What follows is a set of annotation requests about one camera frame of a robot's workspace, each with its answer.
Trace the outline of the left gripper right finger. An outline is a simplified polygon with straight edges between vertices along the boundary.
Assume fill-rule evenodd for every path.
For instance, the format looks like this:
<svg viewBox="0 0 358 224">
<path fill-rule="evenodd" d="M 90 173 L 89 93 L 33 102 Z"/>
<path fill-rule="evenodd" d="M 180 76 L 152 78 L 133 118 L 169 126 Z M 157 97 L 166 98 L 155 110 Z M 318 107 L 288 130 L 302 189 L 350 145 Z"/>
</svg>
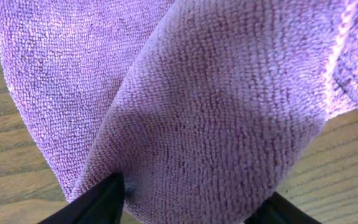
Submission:
<svg viewBox="0 0 358 224">
<path fill-rule="evenodd" d="M 244 224 L 321 224 L 274 192 Z"/>
</svg>

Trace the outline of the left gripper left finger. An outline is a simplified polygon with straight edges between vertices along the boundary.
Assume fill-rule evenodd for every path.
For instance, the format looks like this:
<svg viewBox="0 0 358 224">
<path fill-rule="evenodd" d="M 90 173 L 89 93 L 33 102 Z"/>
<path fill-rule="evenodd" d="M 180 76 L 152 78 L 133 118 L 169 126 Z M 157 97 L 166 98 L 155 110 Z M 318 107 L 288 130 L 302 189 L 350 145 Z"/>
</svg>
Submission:
<svg viewBox="0 0 358 224">
<path fill-rule="evenodd" d="M 123 175 L 114 173 L 39 224 L 119 224 L 124 197 Z"/>
</svg>

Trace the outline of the purple microfiber cloth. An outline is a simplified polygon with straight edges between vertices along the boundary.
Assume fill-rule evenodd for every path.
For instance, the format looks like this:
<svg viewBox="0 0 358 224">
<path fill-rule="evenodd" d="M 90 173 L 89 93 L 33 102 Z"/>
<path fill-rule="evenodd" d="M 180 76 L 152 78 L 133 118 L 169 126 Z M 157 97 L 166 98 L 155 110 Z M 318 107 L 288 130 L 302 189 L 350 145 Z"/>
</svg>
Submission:
<svg viewBox="0 0 358 224">
<path fill-rule="evenodd" d="M 69 203 L 240 223 L 358 109 L 358 1 L 0 1 L 0 57 Z"/>
</svg>

